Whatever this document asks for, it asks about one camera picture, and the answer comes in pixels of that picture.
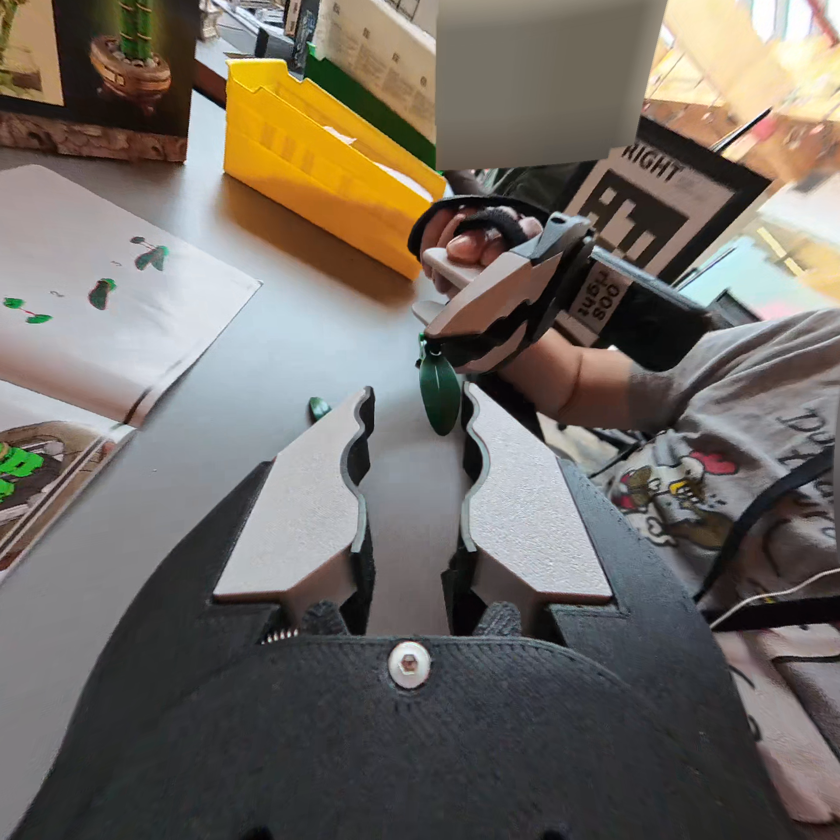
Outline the black framed marker sign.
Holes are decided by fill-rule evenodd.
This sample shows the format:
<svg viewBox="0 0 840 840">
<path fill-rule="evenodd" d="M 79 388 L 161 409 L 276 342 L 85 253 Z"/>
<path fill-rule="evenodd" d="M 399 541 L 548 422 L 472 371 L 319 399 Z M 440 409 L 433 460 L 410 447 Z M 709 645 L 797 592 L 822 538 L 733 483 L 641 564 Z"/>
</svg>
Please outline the black framed marker sign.
<svg viewBox="0 0 840 840">
<path fill-rule="evenodd" d="M 594 163 L 563 212 L 587 217 L 603 250 L 674 284 L 771 184 L 642 117 L 635 141 Z"/>
</svg>

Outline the building instruction booklet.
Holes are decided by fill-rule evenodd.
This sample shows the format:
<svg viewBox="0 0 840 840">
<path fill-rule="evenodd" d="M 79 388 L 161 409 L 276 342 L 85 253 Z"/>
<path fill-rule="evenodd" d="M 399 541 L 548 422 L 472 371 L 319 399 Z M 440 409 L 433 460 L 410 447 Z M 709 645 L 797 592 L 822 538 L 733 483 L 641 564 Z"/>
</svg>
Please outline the building instruction booklet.
<svg viewBox="0 0 840 840">
<path fill-rule="evenodd" d="M 261 283 L 41 165 L 1 199 L 4 579 Z"/>
</svg>

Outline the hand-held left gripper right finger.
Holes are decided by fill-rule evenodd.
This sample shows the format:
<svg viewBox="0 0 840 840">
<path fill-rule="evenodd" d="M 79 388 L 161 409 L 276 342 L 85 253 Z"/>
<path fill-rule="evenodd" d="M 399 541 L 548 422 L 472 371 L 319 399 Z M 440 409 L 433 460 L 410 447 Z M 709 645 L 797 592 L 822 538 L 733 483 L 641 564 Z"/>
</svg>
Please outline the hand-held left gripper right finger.
<svg viewBox="0 0 840 840">
<path fill-rule="evenodd" d="M 458 546 L 443 573 L 448 627 L 470 635 L 499 602 L 538 634 L 552 606 L 612 610 L 613 588 L 560 458 L 477 384 L 463 389 L 463 499 Z"/>
</svg>

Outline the dark green toy leaf piece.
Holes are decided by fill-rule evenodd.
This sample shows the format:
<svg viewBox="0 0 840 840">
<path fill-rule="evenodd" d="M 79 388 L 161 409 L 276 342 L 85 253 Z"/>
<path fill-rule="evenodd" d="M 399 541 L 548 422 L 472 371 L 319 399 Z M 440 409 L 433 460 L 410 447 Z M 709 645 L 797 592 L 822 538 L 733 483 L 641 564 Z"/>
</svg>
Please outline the dark green toy leaf piece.
<svg viewBox="0 0 840 840">
<path fill-rule="evenodd" d="M 439 343 L 425 332 L 418 335 L 416 368 L 427 420 L 436 435 L 445 437 L 459 418 L 461 383 Z"/>
</svg>

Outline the person's right forearm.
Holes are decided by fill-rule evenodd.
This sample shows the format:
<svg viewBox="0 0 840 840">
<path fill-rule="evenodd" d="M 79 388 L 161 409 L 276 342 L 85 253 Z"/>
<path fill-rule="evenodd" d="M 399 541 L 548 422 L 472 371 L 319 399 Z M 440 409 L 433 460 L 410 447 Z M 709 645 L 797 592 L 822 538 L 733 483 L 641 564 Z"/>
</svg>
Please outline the person's right forearm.
<svg viewBox="0 0 840 840">
<path fill-rule="evenodd" d="M 577 346 L 550 329 L 497 374 L 554 421 L 653 433 L 665 422 L 651 401 L 638 401 L 642 371 L 621 351 Z"/>
</svg>

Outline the black bamboo picture box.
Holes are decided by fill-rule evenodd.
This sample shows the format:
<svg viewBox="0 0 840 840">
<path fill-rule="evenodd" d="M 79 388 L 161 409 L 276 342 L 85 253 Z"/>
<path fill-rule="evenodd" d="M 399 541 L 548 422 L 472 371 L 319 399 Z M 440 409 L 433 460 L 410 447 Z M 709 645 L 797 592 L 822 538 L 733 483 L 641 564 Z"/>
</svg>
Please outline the black bamboo picture box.
<svg viewBox="0 0 840 840">
<path fill-rule="evenodd" d="M 2 1 L 1 145 L 186 159 L 197 1 Z"/>
</svg>

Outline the yellow plastic bin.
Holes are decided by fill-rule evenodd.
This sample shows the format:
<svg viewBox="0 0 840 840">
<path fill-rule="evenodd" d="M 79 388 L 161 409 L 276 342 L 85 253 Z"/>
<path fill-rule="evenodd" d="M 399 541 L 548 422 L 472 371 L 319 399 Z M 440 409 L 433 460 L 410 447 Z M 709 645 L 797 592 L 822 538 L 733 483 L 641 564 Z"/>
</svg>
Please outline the yellow plastic bin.
<svg viewBox="0 0 840 840">
<path fill-rule="evenodd" d="M 350 147 L 322 126 L 354 137 Z M 380 170 L 409 175 L 415 194 Z M 407 247 L 417 219 L 445 194 L 445 179 L 281 59 L 227 63 L 224 172 L 362 254 L 414 280 Z"/>
</svg>

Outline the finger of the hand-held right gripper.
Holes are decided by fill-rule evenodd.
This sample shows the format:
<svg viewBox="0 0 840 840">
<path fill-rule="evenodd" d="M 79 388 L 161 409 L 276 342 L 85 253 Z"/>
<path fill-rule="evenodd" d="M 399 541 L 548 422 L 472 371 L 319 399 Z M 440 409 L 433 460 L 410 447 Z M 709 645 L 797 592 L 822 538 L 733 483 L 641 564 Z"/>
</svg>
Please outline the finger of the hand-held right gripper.
<svg viewBox="0 0 840 840">
<path fill-rule="evenodd" d="M 565 250 L 537 258 L 513 249 L 487 267 L 469 267 L 451 261 L 445 249 L 428 249 L 424 264 L 461 287 L 428 322 L 424 337 L 488 337 L 497 325 L 502 338 L 511 329 L 522 340 L 539 340 L 550 329 L 553 276 L 565 263 Z"/>
<path fill-rule="evenodd" d="M 448 361 L 457 374 L 493 372 L 534 345 L 549 329 L 548 315 L 510 313 L 480 323 L 448 319 Z"/>
</svg>

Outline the green plastic bin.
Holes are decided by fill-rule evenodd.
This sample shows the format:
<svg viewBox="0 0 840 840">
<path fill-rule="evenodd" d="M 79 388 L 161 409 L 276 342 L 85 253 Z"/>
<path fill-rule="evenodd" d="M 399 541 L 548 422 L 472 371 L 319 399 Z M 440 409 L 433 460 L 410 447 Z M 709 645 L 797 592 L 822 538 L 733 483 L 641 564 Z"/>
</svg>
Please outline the green plastic bin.
<svg viewBox="0 0 840 840">
<path fill-rule="evenodd" d="M 308 44 L 306 78 L 338 99 L 405 151 L 431 169 L 437 169 L 434 144 L 331 61 L 318 59 L 313 44 Z"/>
</svg>

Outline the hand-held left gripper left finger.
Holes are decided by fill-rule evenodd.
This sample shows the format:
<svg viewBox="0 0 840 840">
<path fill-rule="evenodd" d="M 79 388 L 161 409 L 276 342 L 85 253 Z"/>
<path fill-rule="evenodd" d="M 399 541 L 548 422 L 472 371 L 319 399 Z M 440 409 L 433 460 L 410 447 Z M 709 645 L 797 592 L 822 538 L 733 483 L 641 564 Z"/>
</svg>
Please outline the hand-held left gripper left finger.
<svg viewBox="0 0 840 840">
<path fill-rule="evenodd" d="M 361 482 L 374 426 L 366 385 L 279 452 L 215 584 L 216 602 L 277 605 L 289 630 L 331 602 L 350 634 L 365 635 L 375 562 Z"/>
</svg>

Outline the grey printed shirt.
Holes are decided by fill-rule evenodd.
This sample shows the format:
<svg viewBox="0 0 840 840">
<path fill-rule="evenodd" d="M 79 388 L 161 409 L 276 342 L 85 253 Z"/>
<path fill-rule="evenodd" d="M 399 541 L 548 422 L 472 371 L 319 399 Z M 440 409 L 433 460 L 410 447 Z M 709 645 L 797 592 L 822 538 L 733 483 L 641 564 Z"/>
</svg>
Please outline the grey printed shirt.
<svg viewBox="0 0 840 840">
<path fill-rule="evenodd" d="M 838 310 L 713 332 L 674 369 L 642 371 L 665 427 L 595 478 L 694 595 L 762 493 L 835 444 Z M 833 465 L 772 500 L 700 606 L 838 594 Z M 717 631 L 753 739 L 790 817 L 838 838 L 838 623 Z"/>
</svg>

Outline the person's right hand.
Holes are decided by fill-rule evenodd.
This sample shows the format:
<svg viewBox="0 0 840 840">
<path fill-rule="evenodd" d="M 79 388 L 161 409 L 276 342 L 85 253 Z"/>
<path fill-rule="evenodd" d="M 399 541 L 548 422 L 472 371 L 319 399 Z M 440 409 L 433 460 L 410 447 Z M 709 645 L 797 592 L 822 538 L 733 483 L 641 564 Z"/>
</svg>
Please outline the person's right hand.
<svg viewBox="0 0 840 840">
<path fill-rule="evenodd" d="M 429 218 L 423 230 L 419 255 L 433 248 L 445 248 L 449 261 L 463 266 L 487 267 L 511 247 L 495 227 L 470 229 L 456 234 L 456 228 L 468 217 L 475 215 L 477 207 L 457 206 L 439 209 Z"/>
</svg>

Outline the crumpled white paper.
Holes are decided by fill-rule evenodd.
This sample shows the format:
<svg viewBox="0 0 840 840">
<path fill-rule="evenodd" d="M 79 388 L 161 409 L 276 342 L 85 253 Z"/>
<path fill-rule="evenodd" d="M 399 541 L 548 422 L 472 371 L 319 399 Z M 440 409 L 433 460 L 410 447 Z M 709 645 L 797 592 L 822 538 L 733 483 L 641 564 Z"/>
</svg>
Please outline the crumpled white paper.
<svg viewBox="0 0 840 840">
<path fill-rule="evenodd" d="M 330 127 L 330 126 L 322 126 L 322 127 L 325 131 L 330 133 L 334 138 L 340 140 L 341 142 L 343 142 L 344 144 L 346 144 L 350 147 L 354 147 L 354 144 L 356 144 L 356 142 L 357 142 L 356 138 L 345 135 L 345 134 L 341 133 L 340 131 L 337 131 L 334 127 Z M 392 167 L 390 167 L 390 166 L 388 166 L 384 163 L 381 163 L 381 162 L 378 162 L 378 161 L 373 161 L 372 159 L 369 159 L 369 161 L 373 162 L 380 170 L 382 170 L 384 173 L 388 174 L 390 177 L 392 177 L 393 179 L 395 179 L 399 183 L 402 183 L 404 186 L 406 186 L 407 188 L 412 190 L 415 194 L 419 195 L 420 197 L 424 198 L 425 200 L 427 200 L 430 203 L 432 202 L 432 200 L 433 200 L 432 193 L 430 193 L 423 185 L 421 185 L 419 182 L 415 181 L 409 175 L 406 175 L 406 174 L 404 174 L 404 173 L 402 173 L 398 170 L 395 170 Z"/>
</svg>

